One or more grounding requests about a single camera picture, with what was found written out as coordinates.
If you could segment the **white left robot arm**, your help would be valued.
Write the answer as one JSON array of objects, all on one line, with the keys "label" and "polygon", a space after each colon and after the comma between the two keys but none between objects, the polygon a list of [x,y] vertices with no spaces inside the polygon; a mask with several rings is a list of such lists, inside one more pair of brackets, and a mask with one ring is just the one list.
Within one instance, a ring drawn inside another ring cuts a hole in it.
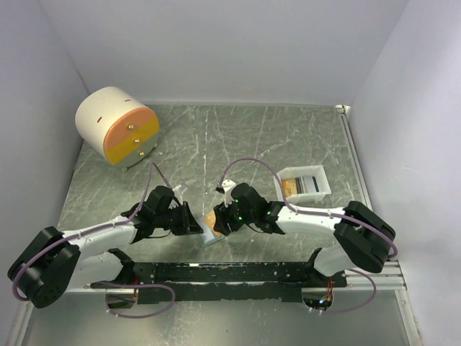
[{"label": "white left robot arm", "polygon": [[73,231],[44,228],[8,270],[14,297],[42,309],[86,284],[129,288],[136,283],[135,263],[122,248],[151,238],[156,229],[175,236],[203,232],[188,203],[166,186],[145,191],[110,221]]}]

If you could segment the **orange credit card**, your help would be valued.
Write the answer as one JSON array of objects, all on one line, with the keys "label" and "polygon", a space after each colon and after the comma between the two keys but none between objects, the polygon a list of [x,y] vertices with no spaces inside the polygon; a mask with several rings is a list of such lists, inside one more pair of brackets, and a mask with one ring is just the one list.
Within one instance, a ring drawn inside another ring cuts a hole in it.
[{"label": "orange credit card", "polygon": [[211,211],[204,217],[204,222],[208,226],[210,230],[214,230],[215,223],[216,223],[216,216],[215,212]]}]

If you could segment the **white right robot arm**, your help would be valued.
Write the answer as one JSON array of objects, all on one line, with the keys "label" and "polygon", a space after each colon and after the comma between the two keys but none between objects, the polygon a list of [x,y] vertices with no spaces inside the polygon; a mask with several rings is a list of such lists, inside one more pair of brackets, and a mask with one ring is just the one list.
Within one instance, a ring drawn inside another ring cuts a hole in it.
[{"label": "white right robot arm", "polygon": [[214,208],[214,231],[228,236],[243,226],[263,234],[320,234],[336,243],[310,258],[306,280],[322,286],[343,270],[354,268],[380,273],[396,254],[395,231],[366,205],[351,201],[343,208],[306,208],[282,201],[268,201],[246,183],[227,180],[216,189],[223,202]]}]

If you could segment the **green card holder wallet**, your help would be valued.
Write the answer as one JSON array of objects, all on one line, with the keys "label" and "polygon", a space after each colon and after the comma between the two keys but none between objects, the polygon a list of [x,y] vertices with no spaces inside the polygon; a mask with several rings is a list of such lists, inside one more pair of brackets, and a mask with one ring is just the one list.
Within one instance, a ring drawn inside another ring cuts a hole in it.
[{"label": "green card holder wallet", "polygon": [[218,232],[215,232],[214,230],[212,231],[208,228],[208,226],[204,222],[204,217],[206,215],[203,215],[201,218],[197,219],[198,224],[203,229],[203,234],[201,234],[201,238],[202,238],[202,243],[204,247],[207,247],[225,238],[225,236],[223,236],[222,234],[219,234]]}]

